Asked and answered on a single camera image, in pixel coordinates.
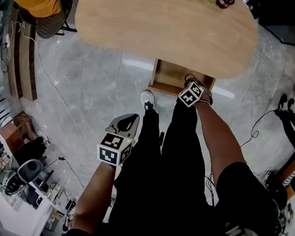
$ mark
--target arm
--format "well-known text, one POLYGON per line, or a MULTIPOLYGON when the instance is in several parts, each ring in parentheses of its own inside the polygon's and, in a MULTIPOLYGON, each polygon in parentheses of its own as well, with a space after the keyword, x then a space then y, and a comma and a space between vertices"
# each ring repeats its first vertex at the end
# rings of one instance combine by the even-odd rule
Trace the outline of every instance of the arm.
POLYGON ((211 170, 219 197, 219 210, 227 222, 258 235, 273 236, 281 230, 277 211, 267 190, 252 174, 229 126, 205 102, 198 109, 211 170))
POLYGON ((101 163, 77 201, 71 229, 94 235, 103 222, 110 204, 116 167, 101 163))
MULTIPOLYGON (((202 100, 209 101, 208 95, 204 93, 202 100)), ((246 163, 240 146, 229 126, 206 102, 197 102, 203 136, 211 158, 211 170, 214 182, 217 183, 222 171, 232 163, 246 163)))

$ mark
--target white sneaker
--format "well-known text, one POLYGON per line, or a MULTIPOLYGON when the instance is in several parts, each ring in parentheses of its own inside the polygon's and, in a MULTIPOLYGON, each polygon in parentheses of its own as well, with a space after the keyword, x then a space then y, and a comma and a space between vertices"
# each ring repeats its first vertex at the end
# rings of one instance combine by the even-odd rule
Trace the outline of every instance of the white sneaker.
POLYGON ((36 133, 39 137, 42 137, 44 139, 44 145, 47 147, 50 144, 50 142, 48 141, 48 136, 46 136, 43 132, 39 130, 36 133))
POLYGON ((144 90, 141 93, 141 102, 145 110, 154 109, 158 113, 154 103, 154 95, 151 91, 144 90))

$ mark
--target office chair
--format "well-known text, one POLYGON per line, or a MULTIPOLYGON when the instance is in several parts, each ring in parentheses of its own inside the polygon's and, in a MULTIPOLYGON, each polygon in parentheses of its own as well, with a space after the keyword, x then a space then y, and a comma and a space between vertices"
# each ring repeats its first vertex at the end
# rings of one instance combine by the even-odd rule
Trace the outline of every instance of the office chair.
POLYGON ((45 18, 36 18, 32 16, 26 9, 19 6, 19 14, 23 21, 36 27, 36 32, 41 38, 50 38, 54 35, 64 36, 64 33, 58 33, 59 30, 77 32, 67 23, 67 18, 71 11, 72 0, 58 0, 60 13, 45 18))
POLYGON ((36 179, 42 170, 41 162, 32 159, 21 165, 17 172, 9 171, 2 183, 5 194, 11 196, 23 190, 26 184, 36 179))

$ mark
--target table drawer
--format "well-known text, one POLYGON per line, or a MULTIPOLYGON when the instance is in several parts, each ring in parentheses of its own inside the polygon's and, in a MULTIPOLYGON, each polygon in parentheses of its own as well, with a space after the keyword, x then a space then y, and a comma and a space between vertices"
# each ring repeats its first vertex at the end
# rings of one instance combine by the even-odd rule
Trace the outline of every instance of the table drawer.
POLYGON ((155 60, 153 74, 148 88, 178 96, 183 90, 184 78, 188 73, 195 75, 209 90, 212 89, 215 78, 161 59, 155 60))

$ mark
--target desk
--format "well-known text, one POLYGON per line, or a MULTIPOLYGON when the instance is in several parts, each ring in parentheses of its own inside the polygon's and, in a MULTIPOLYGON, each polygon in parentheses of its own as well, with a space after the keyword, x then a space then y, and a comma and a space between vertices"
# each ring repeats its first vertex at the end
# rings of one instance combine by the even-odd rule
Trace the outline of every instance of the desk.
POLYGON ((258 35, 240 0, 227 9, 206 0, 79 0, 75 23, 88 44, 156 58, 151 86, 165 90, 182 87, 188 72, 209 88, 215 78, 237 76, 258 35))
POLYGON ((15 211, 0 192, 0 221, 4 229, 16 235, 40 236, 53 209, 43 199, 37 210, 23 201, 18 211, 15 211))

